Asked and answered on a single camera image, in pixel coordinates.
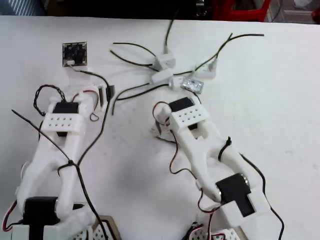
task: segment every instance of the wire connector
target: wire connector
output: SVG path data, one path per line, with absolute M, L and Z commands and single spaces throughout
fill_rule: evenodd
M 197 69 L 194 72 L 194 76 L 197 79 L 208 79 L 208 80 L 215 79 L 216 73 L 217 73 L 217 64 L 218 64 L 218 59 L 217 57 L 215 57 L 211 63 L 205 64 L 201 66 L 199 69 Z
M 164 69 L 152 75 L 152 84 L 168 84 L 172 81 L 174 74 L 170 68 Z
M 169 87 L 171 89 L 177 89 L 181 87 L 181 84 L 184 80 L 183 76 L 174 76 L 170 81 L 169 81 Z
M 168 50 L 168 53 L 155 57 L 153 67 L 157 70 L 173 69 L 176 66 L 174 54 Z

